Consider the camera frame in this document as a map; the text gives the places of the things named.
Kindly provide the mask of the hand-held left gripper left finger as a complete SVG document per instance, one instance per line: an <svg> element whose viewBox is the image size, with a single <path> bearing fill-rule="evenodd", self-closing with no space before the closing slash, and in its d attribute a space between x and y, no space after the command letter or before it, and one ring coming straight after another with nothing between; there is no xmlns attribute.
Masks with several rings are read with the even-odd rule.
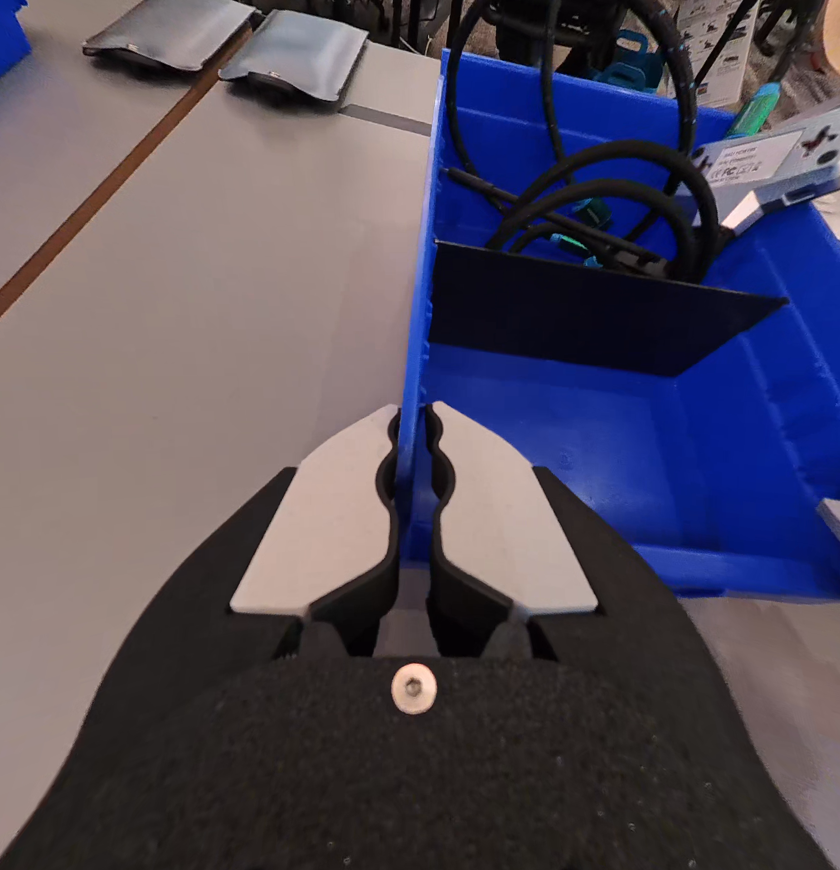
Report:
<svg viewBox="0 0 840 870"><path fill-rule="evenodd" d="M401 411L382 406L292 470L233 593L231 613L331 625L349 655L371 656L399 590L393 503Z"/></svg>

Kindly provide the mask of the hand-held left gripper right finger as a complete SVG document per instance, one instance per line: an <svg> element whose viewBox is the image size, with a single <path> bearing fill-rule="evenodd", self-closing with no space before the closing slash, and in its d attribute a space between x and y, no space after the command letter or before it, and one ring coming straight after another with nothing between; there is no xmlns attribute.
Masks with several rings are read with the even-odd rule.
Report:
<svg viewBox="0 0 840 870"><path fill-rule="evenodd" d="M534 465L438 400L426 405L433 512L427 609L444 655L479 655L500 625L593 614L596 593Z"/></svg>

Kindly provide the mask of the blue plastic bin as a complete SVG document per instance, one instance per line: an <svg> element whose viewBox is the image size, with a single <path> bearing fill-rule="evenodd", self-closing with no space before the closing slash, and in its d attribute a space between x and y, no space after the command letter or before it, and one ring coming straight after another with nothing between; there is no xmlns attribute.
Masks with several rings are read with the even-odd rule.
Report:
<svg viewBox="0 0 840 870"><path fill-rule="evenodd" d="M0 78L32 52L19 21L26 1L0 1Z"/></svg>
<svg viewBox="0 0 840 870"><path fill-rule="evenodd" d="M677 593L840 599L840 243L801 203L761 218L704 286L789 303L677 377L432 343L438 242L482 248L501 217L457 185L440 77L408 332L397 480L408 554L427 555L437 499L422 410L438 400L544 466Z"/></svg>

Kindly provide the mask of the silver hub adapter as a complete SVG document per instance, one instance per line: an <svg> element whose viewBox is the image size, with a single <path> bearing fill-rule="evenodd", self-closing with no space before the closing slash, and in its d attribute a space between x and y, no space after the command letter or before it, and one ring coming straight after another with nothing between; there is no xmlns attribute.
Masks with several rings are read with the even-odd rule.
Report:
<svg viewBox="0 0 840 870"><path fill-rule="evenodd" d="M693 164L715 197L724 234L840 190L840 100L753 136L699 147Z"/></svg>

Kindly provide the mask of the grey desk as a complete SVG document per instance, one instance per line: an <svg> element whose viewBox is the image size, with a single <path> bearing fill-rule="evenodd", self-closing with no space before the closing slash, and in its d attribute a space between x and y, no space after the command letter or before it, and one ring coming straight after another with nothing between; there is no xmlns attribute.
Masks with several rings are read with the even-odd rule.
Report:
<svg viewBox="0 0 840 870"><path fill-rule="evenodd" d="M417 135L215 85L1 318L0 868L840 868L840 604L677 593L534 465L598 609L442 654L397 480L439 80ZM373 654L231 613L388 404Z"/></svg>

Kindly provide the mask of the black bin divider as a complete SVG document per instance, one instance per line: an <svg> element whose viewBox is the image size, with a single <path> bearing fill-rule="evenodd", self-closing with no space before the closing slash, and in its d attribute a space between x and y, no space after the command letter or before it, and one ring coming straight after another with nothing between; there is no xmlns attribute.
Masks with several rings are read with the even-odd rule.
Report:
<svg viewBox="0 0 840 870"><path fill-rule="evenodd" d="M677 377L786 298L438 242L432 343Z"/></svg>

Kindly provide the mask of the dark grey leather pouch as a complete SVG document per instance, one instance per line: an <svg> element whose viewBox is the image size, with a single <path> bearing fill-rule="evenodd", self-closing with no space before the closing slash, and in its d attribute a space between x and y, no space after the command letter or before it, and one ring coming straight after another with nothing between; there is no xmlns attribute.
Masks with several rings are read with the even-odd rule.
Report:
<svg viewBox="0 0 840 870"><path fill-rule="evenodd" d="M200 71L240 30L254 6L234 1L142 1L82 43L89 58L114 57L153 69Z"/></svg>
<svg viewBox="0 0 840 870"><path fill-rule="evenodd" d="M223 82L257 81L338 103L369 40L364 30L294 10L274 10L219 70Z"/></svg>

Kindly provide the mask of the blue storage crate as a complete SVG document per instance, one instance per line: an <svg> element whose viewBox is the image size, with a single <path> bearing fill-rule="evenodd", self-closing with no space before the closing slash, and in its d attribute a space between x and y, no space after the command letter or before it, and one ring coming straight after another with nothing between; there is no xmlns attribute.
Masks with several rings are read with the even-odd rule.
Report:
<svg viewBox="0 0 840 870"><path fill-rule="evenodd" d="M644 94L657 93L665 72L661 47L650 51L650 40L643 33L621 29L617 34L612 62L591 79Z"/></svg>

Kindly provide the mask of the printed paper sheet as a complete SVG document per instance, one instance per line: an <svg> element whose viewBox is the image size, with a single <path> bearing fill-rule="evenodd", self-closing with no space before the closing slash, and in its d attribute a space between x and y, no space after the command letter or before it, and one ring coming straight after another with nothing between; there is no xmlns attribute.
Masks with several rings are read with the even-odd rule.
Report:
<svg viewBox="0 0 840 870"><path fill-rule="evenodd" d="M699 107L738 103L757 17L757 1L684 1L676 11Z"/></svg>

